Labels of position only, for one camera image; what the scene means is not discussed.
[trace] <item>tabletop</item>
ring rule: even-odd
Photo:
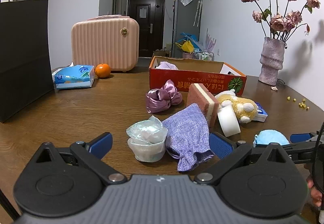
[[[114,141],[112,150],[103,161],[128,177],[131,174],[179,174],[177,160],[167,153],[159,162],[142,163],[135,159],[127,145],[126,129],[151,116],[145,107],[145,93],[148,91],[148,69],[136,67],[128,73],[113,73],[108,79],[96,79],[89,89],[52,91],[6,123],[0,123],[0,188],[4,194],[15,204],[13,185],[41,143],[51,141],[56,147],[68,147],[75,141],[90,141],[103,132],[112,133]],[[154,116],[164,120],[184,109],[187,93],[182,95],[180,105],[171,106]],[[293,89],[278,86],[278,91],[273,91],[270,86],[258,82],[257,77],[247,77],[243,97],[260,103],[268,118],[265,123],[241,124],[241,133],[230,137],[232,141],[252,143],[254,136],[265,129],[280,131],[289,139],[293,133],[318,130],[324,120],[324,112],[312,102],[306,100],[309,110],[300,108],[298,103],[304,97]],[[211,131],[222,133],[218,122]],[[200,173],[215,162],[217,158],[211,159],[190,175]],[[311,215],[309,209],[304,212]],[[10,223],[2,208],[0,222]]]

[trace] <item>pink suitcase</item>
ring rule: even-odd
[[[139,25],[128,16],[99,16],[72,28],[75,65],[108,64],[113,71],[128,71],[138,61]]]

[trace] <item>dark brown door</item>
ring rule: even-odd
[[[128,16],[140,25],[139,56],[163,48],[165,0],[128,0]]]

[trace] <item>purple pouch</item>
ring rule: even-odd
[[[173,158],[179,159],[179,172],[193,170],[214,156],[209,148],[206,118],[196,103],[167,118],[162,124],[168,129],[166,150]]]

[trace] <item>roll of tape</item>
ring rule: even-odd
[[[219,109],[217,115],[224,136],[230,137],[241,132],[239,122],[231,105]]]

